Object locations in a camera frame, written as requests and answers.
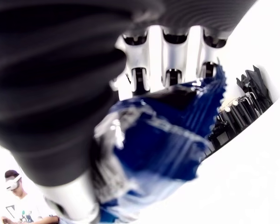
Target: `white headset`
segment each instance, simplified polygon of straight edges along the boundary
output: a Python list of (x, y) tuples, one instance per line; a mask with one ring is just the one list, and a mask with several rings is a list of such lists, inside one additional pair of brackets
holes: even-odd
[(22, 178), (22, 176), (19, 174), (16, 178), (13, 180), (6, 181), (6, 190), (14, 190), (19, 187), (19, 180)]

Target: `robotic hand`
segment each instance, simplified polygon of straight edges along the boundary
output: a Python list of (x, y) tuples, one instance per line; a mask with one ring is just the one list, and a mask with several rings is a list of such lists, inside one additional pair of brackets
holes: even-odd
[[(1, 0), (0, 145), (58, 215), (97, 223), (91, 183), (94, 127), (118, 96), (125, 68), (133, 94), (149, 86), (149, 33), (162, 28), (162, 83), (185, 80), (189, 28), (202, 27), (197, 76), (214, 61), (255, 0)], [(122, 35), (126, 55), (115, 49)]]

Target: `blue plastic bag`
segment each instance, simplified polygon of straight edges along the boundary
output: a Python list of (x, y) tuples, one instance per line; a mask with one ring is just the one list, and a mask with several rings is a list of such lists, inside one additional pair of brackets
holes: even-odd
[(212, 147), (211, 132), (226, 79), (178, 84), (118, 102), (97, 126), (93, 164), (101, 222), (131, 222), (141, 209), (165, 199), (196, 171)]

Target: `blue chip bag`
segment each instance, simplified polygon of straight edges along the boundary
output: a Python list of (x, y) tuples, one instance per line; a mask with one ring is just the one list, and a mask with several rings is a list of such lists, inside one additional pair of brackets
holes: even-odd
[(92, 177), (102, 223), (132, 222), (196, 178), (226, 87), (216, 70), (213, 78), (119, 101), (96, 127)]

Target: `person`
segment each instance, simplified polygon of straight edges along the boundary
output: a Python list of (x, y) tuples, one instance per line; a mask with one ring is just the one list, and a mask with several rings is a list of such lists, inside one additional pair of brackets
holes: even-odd
[(16, 222), (7, 217), (2, 217), (3, 224), (33, 223), (33, 224), (58, 224), (59, 217), (49, 209), (43, 198), (32, 197), (24, 190), (20, 174), (15, 170), (5, 173), (7, 190), (19, 198), (19, 203), (14, 206)]

